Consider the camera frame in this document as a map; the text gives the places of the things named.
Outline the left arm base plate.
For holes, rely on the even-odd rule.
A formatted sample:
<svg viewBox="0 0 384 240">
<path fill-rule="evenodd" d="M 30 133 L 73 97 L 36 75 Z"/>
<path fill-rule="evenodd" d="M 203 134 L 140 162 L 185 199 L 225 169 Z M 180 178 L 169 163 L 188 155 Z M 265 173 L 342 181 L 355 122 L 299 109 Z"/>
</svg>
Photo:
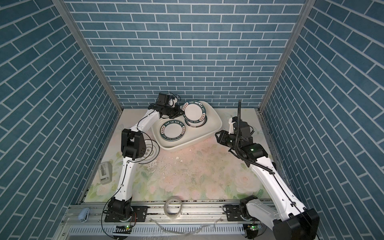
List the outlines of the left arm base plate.
<svg viewBox="0 0 384 240">
<path fill-rule="evenodd" d="M 127 222 L 145 222 L 148 213 L 147 206 L 131 206 L 123 213 L 114 213 L 112 210 L 104 210 L 106 223 L 127 223 Z"/>
</svg>

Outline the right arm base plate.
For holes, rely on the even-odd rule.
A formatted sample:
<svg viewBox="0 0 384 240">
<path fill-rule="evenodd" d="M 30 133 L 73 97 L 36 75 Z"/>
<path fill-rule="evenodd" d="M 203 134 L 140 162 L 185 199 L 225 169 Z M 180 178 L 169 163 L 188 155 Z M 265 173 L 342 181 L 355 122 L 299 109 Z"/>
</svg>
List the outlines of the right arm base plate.
<svg viewBox="0 0 384 240">
<path fill-rule="evenodd" d="M 223 205 L 222 209 L 227 217 L 228 222 L 239 222 L 239 221 L 255 221 L 256 218 L 251 217 L 242 205 Z"/>
</svg>

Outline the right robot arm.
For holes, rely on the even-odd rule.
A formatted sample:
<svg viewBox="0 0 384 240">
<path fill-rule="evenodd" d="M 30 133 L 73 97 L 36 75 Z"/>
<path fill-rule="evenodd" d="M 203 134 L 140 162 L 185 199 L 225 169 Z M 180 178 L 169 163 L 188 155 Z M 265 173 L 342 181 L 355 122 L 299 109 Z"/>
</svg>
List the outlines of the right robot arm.
<svg viewBox="0 0 384 240">
<path fill-rule="evenodd" d="M 244 212 L 273 231 L 277 240 L 314 240 L 320 223 L 315 209 L 308 209 L 289 189 L 278 174 L 265 149 L 251 137 L 240 137 L 222 130 L 215 134 L 217 142 L 244 161 L 259 178 L 275 208 L 256 197 L 243 199 Z"/>
</svg>

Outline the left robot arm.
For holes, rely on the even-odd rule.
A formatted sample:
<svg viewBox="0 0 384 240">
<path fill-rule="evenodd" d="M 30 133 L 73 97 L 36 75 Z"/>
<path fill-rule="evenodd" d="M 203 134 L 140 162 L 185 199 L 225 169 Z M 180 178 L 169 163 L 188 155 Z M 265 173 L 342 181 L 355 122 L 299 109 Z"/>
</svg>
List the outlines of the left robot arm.
<svg viewBox="0 0 384 240">
<path fill-rule="evenodd" d="M 107 216 L 117 222 L 127 222 L 134 218 L 131 202 L 133 197 L 134 174 L 140 159 L 145 155 L 146 131 L 149 130 L 163 115 L 170 119 L 183 115 L 179 104 L 160 106 L 151 104 L 145 116 L 130 129 L 124 129 L 121 134 L 121 152 L 123 156 L 122 173 L 118 182 L 116 193 L 106 203 Z"/>
</svg>

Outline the green red rimmed plate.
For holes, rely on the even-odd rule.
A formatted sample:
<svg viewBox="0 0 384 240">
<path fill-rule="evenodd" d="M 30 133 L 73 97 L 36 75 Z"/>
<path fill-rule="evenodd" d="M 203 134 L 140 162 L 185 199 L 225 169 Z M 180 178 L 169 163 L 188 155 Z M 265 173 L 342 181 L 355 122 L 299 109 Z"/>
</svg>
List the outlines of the green red rimmed plate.
<svg viewBox="0 0 384 240">
<path fill-rule="evenodd" d="M 192 123 L 192 122 L 189 122 L 187 119 L 185 119 L 185 123 L 186 125 L 192 127 L 192 128 L 199 128 L 199 127 L 202 127 L 206 124 L 208 118 L 207 116 L 205 116 L 204 120 L 199 122 L 199 123 Z"/>
</svg>

